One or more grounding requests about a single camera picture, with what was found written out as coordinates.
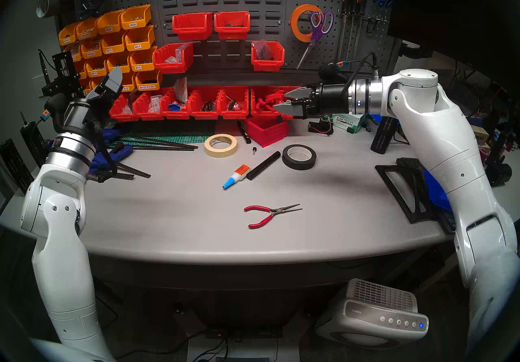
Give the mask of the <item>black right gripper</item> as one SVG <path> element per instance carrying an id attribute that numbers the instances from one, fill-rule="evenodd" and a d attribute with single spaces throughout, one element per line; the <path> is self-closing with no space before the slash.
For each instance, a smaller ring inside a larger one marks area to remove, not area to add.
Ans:
<path id="1" fill-rule="evenodd" d="M 308 99 L 305 106 L 300 101 L 284 101 L 272 108 L 282 117 L 308 118 L 332 114 L 348 114 L 351 110 L 351 99 L 346 84 L 318 83 L 298 87 L 284 94 L 288 100 Z"/>

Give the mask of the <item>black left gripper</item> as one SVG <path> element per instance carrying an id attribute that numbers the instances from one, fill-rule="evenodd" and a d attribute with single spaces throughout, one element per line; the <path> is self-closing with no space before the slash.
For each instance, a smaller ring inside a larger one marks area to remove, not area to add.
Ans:
<path id="1" fill-rule="evenodd" d="M 116 66 L 103 79 L 103 88 L 90 91 L 85 99 L 60 95 L 60 134 L 76 134 L 92 143 L 102 138 L 110 120 L 109 111 L 122 91 L 123 72 Z"/>

